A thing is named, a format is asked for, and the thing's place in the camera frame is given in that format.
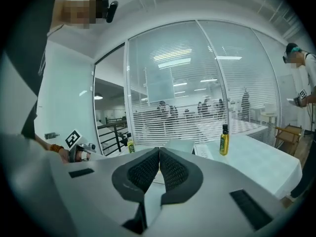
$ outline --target black rubber pad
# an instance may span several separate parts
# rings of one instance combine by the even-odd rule
[[[154,148],[145,155],[118,167],[112,174],[112,183],[123,199],[143,202],[144,194],[158,170],[159,148]]]
[[[203,183],[203,174],[198,166],[166,148],[160,148],[160,170],[166,193],[161,204],[184,203],[190,199]]]
[[[272,217],[245,190],[230,192],[230,195],[254,230],[259,230],[272,221]]]
[[[69,172],[69,175],[71,176],[71,178],[75,178],[75,177],[91,174],[93,172],[94,170],[92,168],[85,168],[85,169]]]

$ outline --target black grip pad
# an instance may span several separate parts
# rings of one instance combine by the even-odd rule
[[[143,202],[144,194],[158,170],[159,148],[154,148],[143,156],[118,167],[112,174],[112,183],[123,199]]]
[[[160,170],[166,188],[166,193],[161,196],[162,205],[184,203],[198,192],[203,183],[198,166],[166,148],[160,148]]]

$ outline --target black shirt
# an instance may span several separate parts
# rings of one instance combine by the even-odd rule
[[[45,48],[54,4],[55,0],[34,0],[30,3],[5,47],[14,68],[37,97],[46,64]],[[35,138],[35,118],[36,107],[32,108],[22,130],[28,138]]]

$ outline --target window blind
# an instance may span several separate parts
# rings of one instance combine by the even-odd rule
[[[215,55],[196,22],[163,26],[130,39],[126,69],[136,144],[219,138],[228,123],[227,101]],[[159,106],[160,101],[167,107]]]
[[[237,133],[275,144],[278,89],[267,54],[250,28],[200,22],[217,53],[228,86],[229,110]]]

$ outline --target yellow bottle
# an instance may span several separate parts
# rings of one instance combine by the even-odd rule
[[[134,153],[134,152],[135,152],[134,142],[133,142],[133,140],[132,140],[131,137],[132,137],[131,133],[130,133],[130,132],[127,133],[127,139],[128,139],[128,141],[127,141],[127,147],[128,147],[128,151],[129,151],[130,153]]]
[[[228,153],[228,144],[229,144],[229,134],[228,134],[228,125],[223,124],[223,134],[221,135],[221,141],[219,146],[219,153],[223,156]]]

